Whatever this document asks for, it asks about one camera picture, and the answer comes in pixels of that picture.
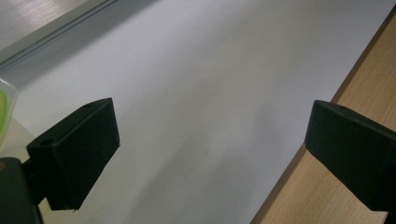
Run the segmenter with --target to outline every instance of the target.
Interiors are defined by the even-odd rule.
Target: white sheet
[[[46,223],[249,223],[394,4],[119,0],[0,71],[34,135],[114,99],[121,147]]]

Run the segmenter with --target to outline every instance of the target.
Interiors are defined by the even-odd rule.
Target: wooden table
[[[332,101],[396,130],[395,8]],[[301,147],[252,223],[383,223]]]

